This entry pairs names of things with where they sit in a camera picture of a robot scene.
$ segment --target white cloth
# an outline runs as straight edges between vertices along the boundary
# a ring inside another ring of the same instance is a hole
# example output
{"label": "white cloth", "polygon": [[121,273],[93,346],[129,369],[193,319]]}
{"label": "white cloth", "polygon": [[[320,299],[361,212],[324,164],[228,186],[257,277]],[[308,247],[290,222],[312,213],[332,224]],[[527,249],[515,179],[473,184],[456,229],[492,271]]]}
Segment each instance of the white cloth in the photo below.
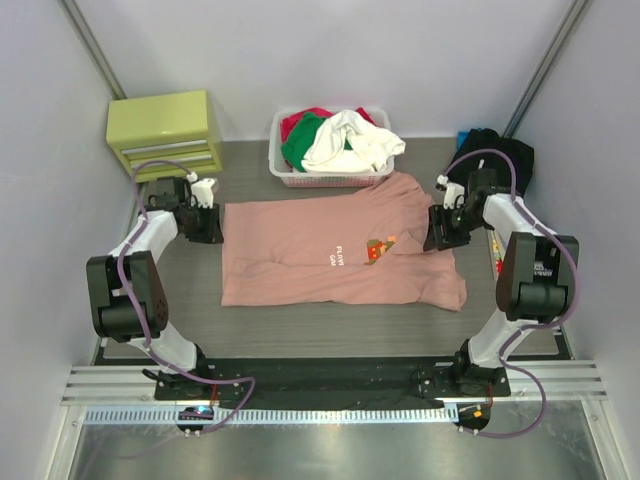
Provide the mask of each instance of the white cloth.
{"label": "white cloth", "polygon": [[[344,149],[346,140],[353,150]],[[404,147],[394,133],[372,125],[353,110],[343,110],[320,126],[302,166],[307,172],[380,172],[390,156],[404,153]]]}

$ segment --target yellow drawer cabinet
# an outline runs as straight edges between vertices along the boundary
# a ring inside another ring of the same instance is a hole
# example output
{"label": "yellow drawer cabinet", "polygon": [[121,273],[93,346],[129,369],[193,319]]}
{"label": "yellow drawer cabinet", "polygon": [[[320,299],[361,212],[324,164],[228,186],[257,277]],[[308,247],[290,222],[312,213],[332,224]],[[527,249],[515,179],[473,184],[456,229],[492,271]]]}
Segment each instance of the yellow drawer cabinet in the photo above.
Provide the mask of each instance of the yellow drawer cabinet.
{"label": "yellow drawer cabinet", "polygon": [[[173,160],[199,174],[222,170],[220,132],[206,90],[112,101],[107,143],[129,173],[154,159]],[[177,167],[153,165],[136,181],[184,175]]]}

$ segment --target drawer handle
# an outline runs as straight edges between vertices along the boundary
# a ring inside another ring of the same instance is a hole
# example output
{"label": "drawer handle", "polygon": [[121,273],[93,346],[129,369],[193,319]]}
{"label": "drawer handle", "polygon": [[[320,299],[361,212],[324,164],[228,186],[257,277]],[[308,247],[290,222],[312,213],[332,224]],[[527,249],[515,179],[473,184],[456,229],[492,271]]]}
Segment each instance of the drawer handle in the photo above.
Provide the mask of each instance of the drawer handle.
{"label": "drawer handle", "polygon": [[122,150],[123,155],[132,155],[134,153],[156,152],[158,150],[170,150],[172,148],[194,147],[197,145],[206,145],[206,140],[193,140],[191,142],[166,143],[164,145],[153,145],[151,147],[128,148]]}
{"label": "drawer handle", "polygon": [[[171,161],[175,163],[187,163],[187,162],[196,162],[198,160],[211,160],[213,157],[211,154],[208,155],[196,155],[195,157],[185,157],[185,158],[172,158]],[[132,167],[137,167],[145,162],[151,162],[153,160],[162,160],[161,158],[145,158],[144,160],[133,160],[130,162]]]}

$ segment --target white wall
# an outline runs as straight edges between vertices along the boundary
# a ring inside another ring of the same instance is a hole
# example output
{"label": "white wall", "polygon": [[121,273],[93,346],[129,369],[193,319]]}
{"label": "white wall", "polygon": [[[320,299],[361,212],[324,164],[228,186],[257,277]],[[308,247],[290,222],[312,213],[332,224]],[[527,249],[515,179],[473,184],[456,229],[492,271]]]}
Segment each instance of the white wall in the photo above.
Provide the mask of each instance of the white wall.
{"label": "white wall", "polygon": [[129,96],[208,89],[223,138],[385,108],[403,136],[502,130],[569,0],[79,0]]}
{"label": "white wall", "polygon": [[638,2],[593,2],[516,135],[536,148],[527,201],[580,241],[584,290],[568,333],[603,375],[633,478],[640,478],[639,18]]}
{"label": "white wall", "polygon": [[85,263],[121,240],[132,197],[104,142],[110,97],[57,2],[1,2],[0,44],[0,476],[40,479],[96,338]]}

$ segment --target metal pole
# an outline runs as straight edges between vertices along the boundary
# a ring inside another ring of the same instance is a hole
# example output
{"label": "metal pole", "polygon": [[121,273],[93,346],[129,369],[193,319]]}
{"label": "metal pole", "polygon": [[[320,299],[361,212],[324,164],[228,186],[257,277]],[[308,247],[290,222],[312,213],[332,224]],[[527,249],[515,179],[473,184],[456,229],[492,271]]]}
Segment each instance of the metal pole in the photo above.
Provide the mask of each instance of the metal pole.
{"label": "metal pole", "polygon": [[520,98],[520,102],[518,102],[518,106],[507,124],[507,128],[503,134],[504,137],[513,137],[520,127],[520,124],[522,123],[524,116],[529,111],[533,100],[538,95],[538,92],[551,72],[551,69],[560,58],[560,54],[566,47],[571,34],[575,31],[580,20],[584,17],[589,5],[591,5],[591,0],[574,0],[569,7],[569,10],[567,10],[566,15],[562,19],[562,23],[560,23],[560,26],[549,45],[549,48],[547,48],[547,51],[542,57],[536,72],[531,78],[527,89],[522,95],[522,98]]}
{"label": "metal pole", "polygon": [[75,0],[58,0],[114,100],[127,98]]}

